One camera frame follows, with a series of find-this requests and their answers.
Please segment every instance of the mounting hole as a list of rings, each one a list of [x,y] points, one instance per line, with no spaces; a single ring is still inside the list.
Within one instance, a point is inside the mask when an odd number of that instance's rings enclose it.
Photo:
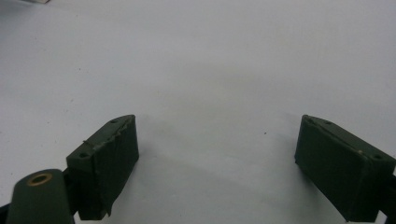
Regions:
[[[88,153],[82,152],[82,153],[79,153],[78,156],[79,156],[80,158],[82,158],[82,159],[85,159],[85,158],[89,157],[90,155],[88,155]]]
[[[52,174],[39,174],[32,176],[28,181],[27,185],[31,187],[39,186],[44,183],[47,183],[52,179]]]

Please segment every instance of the white surface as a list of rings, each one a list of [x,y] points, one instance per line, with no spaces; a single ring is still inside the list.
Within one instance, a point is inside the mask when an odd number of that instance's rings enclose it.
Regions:
[[[0,0],[0,204],[136,114],[102,223],[344,223],[294,164],[301,115],[394,157],[395,42],[394,0]]]

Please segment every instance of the white background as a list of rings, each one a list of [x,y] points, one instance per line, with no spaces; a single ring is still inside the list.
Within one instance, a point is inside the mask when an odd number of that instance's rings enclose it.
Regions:
[[[135,114],[101,223],[344,223],[294,163],[301,116],[395,157],[395,71],[394,0],[0,0],[0,204]]]

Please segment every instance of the black plastic piece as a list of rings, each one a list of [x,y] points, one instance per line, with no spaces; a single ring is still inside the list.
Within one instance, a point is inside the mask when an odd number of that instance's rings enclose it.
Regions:
[[[20,180],[14,188],[7,223],[73,223],[62,171],[43,170]]]
[[[138,158],[133,115],[109,121],[66,158],[69,178],[80,183],[82,220],[111,215]]]
[[[356,222],[375,221],[384,204],[380,195],[396,164],[391,156],[336,124],[307,115],[295,160],[345,220]]]

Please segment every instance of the dark green plastic part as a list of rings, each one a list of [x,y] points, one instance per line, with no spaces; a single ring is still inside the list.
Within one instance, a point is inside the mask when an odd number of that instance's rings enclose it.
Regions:
[[[395,160],[324,119],[303,116],[296,163],[346,221],[374,222]]]
[[[31,223],[74,223],[62,171],[43,170],[15,185],[7,224]]]
[[[111,215],[138,158],[134,115],[109,121],[66,158],[68,178],[79,183],[82,220]]]

